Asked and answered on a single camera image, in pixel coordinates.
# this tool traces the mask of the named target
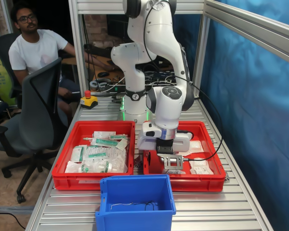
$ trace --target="red button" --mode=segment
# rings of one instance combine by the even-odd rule
[[[86,91],[85,91],[85,97],[86,97],[87,99],[91,98],[91,91],[86,90]]]

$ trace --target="glasses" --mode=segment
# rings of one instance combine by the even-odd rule
[[[27,23],[28,22],[28,18],[31,20],[31,21],[35,21],[36,20],[36,16],[34,14],[31,14],[29,16],[21,16],[18,20],[22,23]]]

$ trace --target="white t-shirt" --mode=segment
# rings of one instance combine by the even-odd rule
[[[13,70],[28,70],[29,74],[58,59],[58,50],[63,50],[67,41],[51,30],[38,30],[39,41],[30,43],[20,35],[9,50]]]

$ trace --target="blue curtain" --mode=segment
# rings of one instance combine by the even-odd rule
[[[185,48],[190,77],[193,77],[201,16],[199,14],[176,14],[173,18],[174,35]]]
[[[222,2],[289,24],[289,0]],[[289,230],[289,63],[211,22],[201,88],[273,228]]]

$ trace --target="red crate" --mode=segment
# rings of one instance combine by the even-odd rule
[[[87,144],[85,137],[92,137],[94,131],[115,131],[129,136],[126,173],[65,173],[75,146]],[[53,168],[53,181],[58,190],[99,190],[100,180],[111,176],[133,175],[135,152],[135,123],[132,121],[79,121],[76,122],[60,156]]]
[[[204,123],[199,121],[180,121],[178,130],[187,130],[194,134],[193,141],[200,141],[203,153],[194,153],[185,158],[207,158],[214,152],[214,145],[210,139]],[[183,170],[186,174],[169,174],[172,191],[174,192],[220,192],[223,190],[223,183],[226,172],[217,154],[208,160],[210,169],[214,175],[193,175],[190,172],[191,166],[184,161]],[[144,174],[161,174],[164,163],[160,162],[156,151],[144,151]]]

